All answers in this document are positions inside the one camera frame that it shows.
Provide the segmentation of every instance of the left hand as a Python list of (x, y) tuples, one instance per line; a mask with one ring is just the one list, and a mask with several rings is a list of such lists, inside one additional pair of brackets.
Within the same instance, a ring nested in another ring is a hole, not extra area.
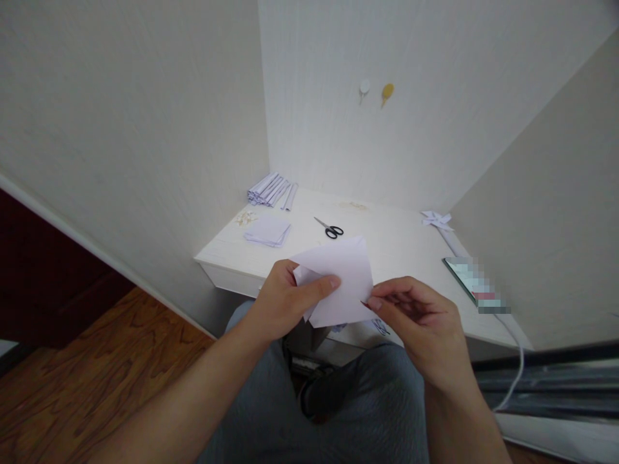
[(339, 277), (325, 276), (297, 287), (292, 273), (297, 266), (291, 260), (277, 261), (246, 316), (252, 332), (259, 334), (265, 342), (272, 342), (289, 333), (308, 308), (340, 286)]

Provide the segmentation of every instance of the hand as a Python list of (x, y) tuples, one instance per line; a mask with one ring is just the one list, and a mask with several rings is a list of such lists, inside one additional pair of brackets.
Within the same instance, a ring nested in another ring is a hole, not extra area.
[(339, 277), (326, 276), (297, 287), (292, 273), (297, 266), (291, 260), (276, 262), (246, 316), (252, 331), (264, 337), (264, 341), (282, 338), (295, 328), (306, 310), (340, 286)]
[(401, 277), (376, 285), (368, 305), (402, 339), (426, 382), (446, 394), (477, 384), (451, 300), (415, 278)]

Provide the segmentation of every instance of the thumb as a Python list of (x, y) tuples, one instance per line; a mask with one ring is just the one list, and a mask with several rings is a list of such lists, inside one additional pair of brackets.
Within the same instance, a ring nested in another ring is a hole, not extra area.
[(333, 293), (341, 283), (342, 281), (338, 276), (327, 276), (302, 285), (297, 288), (297, 304), (305, 311)]
[(415, 340), (418, 342), (426, 335), (419, 325), (391, 302), (372, 296), (368, 300), (368, 306), (398, 334), (406, 345), (415, 345)]

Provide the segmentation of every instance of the scissors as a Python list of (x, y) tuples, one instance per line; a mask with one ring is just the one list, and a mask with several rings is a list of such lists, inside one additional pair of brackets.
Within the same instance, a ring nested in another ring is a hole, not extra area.
[(325, 234), (327, 234), (327, 237), (332, 238), (333, 240), (335, 240), (338, 235), (344, 235), (344, 231), (341, 230), (339, 227), (337, 227), (337, 226), (327, 226), (323, 221), (318, 219), (316, 216), (314, 216), (314, 219), (317, 220), (318, 222), (320, 222), (325, 227), (324, 232), (325, 232)]

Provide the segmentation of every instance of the fingernail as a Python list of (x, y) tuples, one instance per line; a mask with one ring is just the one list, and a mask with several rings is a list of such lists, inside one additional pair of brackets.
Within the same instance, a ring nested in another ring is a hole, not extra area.
[(372, 309), (372, 311), (376, 313), (382, 307), (382, 300), (380, 298), (376, 298), (375, 296), (372, 296), (368, 300), (368, 305)]

